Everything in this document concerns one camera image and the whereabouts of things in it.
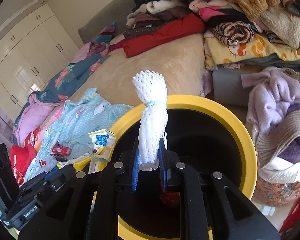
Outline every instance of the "snack wrapper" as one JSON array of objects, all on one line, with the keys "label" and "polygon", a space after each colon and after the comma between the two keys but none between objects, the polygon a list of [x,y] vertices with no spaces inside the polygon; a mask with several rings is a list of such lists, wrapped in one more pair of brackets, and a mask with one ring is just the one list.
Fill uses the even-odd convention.
[{"label": "snack wrapper", "polygon": [[59,169],[65,165],[72,164],[75,171],[82,171],[83,168],[90,163],[89,174],[102,171],[111,160],[112,152],[115,145],[115,135],[108,130],[101,129],[92,133],[89,133],[89,137],[92,139],[93,148],[97,152],[90,154],[86,153],[76,159],[69,160],[67,162],[59,162],[57,166]]}]

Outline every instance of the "white foam fruit net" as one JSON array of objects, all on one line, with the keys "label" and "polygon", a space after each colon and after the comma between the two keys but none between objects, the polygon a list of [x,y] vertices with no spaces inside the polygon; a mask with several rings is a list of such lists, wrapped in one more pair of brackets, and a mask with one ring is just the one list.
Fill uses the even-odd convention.
[{"label": "white foam fruit net", "polygon": [[146,105],[139,129],[139,169],[157,169],[159,140],[168,122],[167,87],[164,77],[154,71],[141,71],[132,80],[137,95]]}]

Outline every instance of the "beige bed sheet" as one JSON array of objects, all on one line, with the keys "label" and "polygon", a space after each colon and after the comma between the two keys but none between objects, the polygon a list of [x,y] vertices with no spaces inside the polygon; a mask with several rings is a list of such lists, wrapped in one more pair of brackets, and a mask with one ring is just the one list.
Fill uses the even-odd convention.
[{"label": "beige bed sheet", "polygon": [[79,101],[88,88],[111,104],[141,104],[132,78],[140,71],[161,73],[166,81],[168,95],[199,95],[204,67],[202,33],[186,36],[157,46],[138,56],[127,58],[123,49],[109,53],[111,57],[74,93],[69,100]]}]

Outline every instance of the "yellow trash bin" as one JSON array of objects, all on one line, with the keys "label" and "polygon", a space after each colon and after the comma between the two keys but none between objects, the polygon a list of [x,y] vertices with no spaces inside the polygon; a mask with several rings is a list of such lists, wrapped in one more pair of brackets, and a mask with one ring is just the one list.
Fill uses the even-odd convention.
[{"label": "yellow trash bin", "polygon": [[[111,162],[133,148],[144,107],[141,104],[130,110],[111,127],[110,131],[116,134]],[[168,149],[199,171],[222,172],[251,199],[257,158],[241,121],[222,105],[197,96],[168,96],[167,109]],[[178,239],[180,211],[165,206],[159,199],[158,172],[140,172],[137,191],[119,193],[118,235],[122,239]]]}]

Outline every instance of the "clothes pile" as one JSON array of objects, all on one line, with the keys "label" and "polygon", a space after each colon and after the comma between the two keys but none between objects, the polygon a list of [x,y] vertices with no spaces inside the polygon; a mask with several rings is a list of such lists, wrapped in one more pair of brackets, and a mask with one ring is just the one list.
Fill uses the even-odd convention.
[{"label": "clothes pile", "polygon": [[258,131],[255,195],[268,205],[289,205],[300,196],[300,72],[268,67],[241,79],[243,88],[253,87],[247,124]]},{"label": "clothes pile", "polygon": [[202,20],[188,8],[193,0],[134,1],[136,6],[127,16],[129,30],[111,41],[109,51],[123,48],[127,57],[133,57],[155,46],[205,30]]},{"label": "clothes pile", "polygon": [[205,22],[205,66],[240,68],[240,62],[300,71],[300,8],[295,0],[193,0]]},{"label": "clothes pile", "polygon": [[[88,90],[84,99],[78,103],[71,104],[67,100],[110,57],[109,42],[114,34],[114,28],[115,22],[106,26],[92,38],[91,42],[80,49],[74,60],[57,73],[43,91],[34,91],[29,95],[28,102],[14,123],[14,145],[10,154],[12,170],[19,185],[34,177],[38,171],[51,171],[55,167],[57,161],[50,154],[51,147],[56,142],[75,150],[70,158],[84,154],[89,151],[89,146],[87,147],[90,142],[87,135],[89,131],[98,130],[97,128],[109,129],[131,108],[126,105],[111,105],[96,93],[97,89]],[[74,111],[73,118],[69,117],[67,122],[64,119],[60,120],[62,113],[67,112],[66,106],[71,106],[72,112]],[[90,128],[80,130],[82,122],[85,122],[86,128],[89,125]],[[53,130],[56,127],[54,125],[59,125],[59,133],[58,136],[51,138],[56,131]]]}]

